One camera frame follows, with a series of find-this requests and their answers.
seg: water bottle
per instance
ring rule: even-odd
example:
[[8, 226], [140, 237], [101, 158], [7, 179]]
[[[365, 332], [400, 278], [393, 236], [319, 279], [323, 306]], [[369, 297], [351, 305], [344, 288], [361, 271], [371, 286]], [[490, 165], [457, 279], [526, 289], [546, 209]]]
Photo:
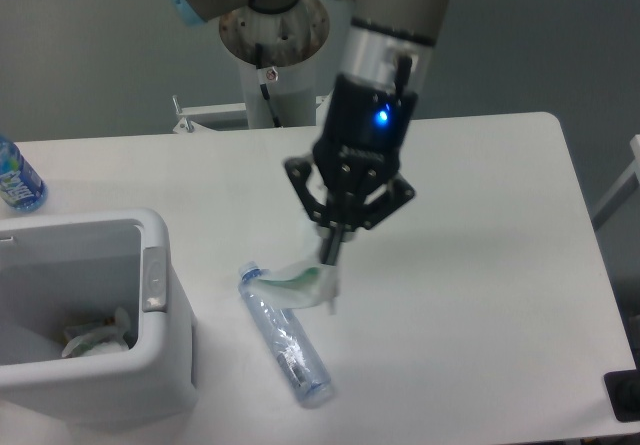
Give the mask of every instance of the water bottle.
[[260, 275], [262, 270], [253, 262], [242, 267], [238, 291], [298, 402], [307, 408], [319, 406], [333, 395], [331, 377], [293, 312], [274, 309], [246, 289]]
[[0, 135], [0, 197], [21, 212], [38, 209], [47, 199], [47, 187], [18, 147]]

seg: white tabletop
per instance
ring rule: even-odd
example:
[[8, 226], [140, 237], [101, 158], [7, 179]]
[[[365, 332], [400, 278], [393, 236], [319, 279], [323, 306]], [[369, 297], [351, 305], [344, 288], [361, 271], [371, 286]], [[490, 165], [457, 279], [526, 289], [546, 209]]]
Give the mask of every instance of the white tabletop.
[[146, 206], [164, 217], [199, 319], [200, 400], [97, 430], [0, 402], [0, 443], [479, 445], [640, 430], [608, 402], [602, 376], [634, 364], [547, 114], [411, 126], [403, 174], [417, 198], [344, 247], [337, 315], [298, 313], [337, 388], [301, 409], [236, 270], [301, 258], [310, 225], [281, 163], [318, 131], [21, 144], [50, 187], [37, 213]]

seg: crushed plastic bottle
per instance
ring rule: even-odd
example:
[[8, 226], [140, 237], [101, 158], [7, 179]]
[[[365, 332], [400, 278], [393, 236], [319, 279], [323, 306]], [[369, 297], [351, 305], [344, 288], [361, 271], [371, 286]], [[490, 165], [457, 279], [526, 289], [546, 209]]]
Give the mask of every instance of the crushed plastic bottle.
[[317, 407], [333, 396], [331, 377], [293, 312], [274, 309], [248, 290], [248, 283], [260, 275], [262, 270], [254, 262], [242, 267], [238, 291], [298, 402]]

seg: blue bottle label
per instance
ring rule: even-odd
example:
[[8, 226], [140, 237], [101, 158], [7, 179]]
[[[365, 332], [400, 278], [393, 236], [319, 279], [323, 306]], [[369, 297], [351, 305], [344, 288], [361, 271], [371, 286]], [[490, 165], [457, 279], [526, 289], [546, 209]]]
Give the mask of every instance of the blue bottle label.
[[38, 174], [22, 157], [17, 167], [0, 175], [0, 195], [14, 208], [36, 202], [42, 196], [43, 188]]

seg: trash bin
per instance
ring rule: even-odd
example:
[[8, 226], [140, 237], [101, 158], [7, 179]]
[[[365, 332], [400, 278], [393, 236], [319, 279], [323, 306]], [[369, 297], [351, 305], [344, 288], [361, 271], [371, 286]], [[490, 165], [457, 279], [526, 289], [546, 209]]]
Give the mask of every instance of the trash bin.
[[[130, 349], [61, 358], [63, 330], [131, 318]], [[0, 221], [0, 398], [70, 423], [169, 415], [197, 400], [195, 317], [151, 210]]]

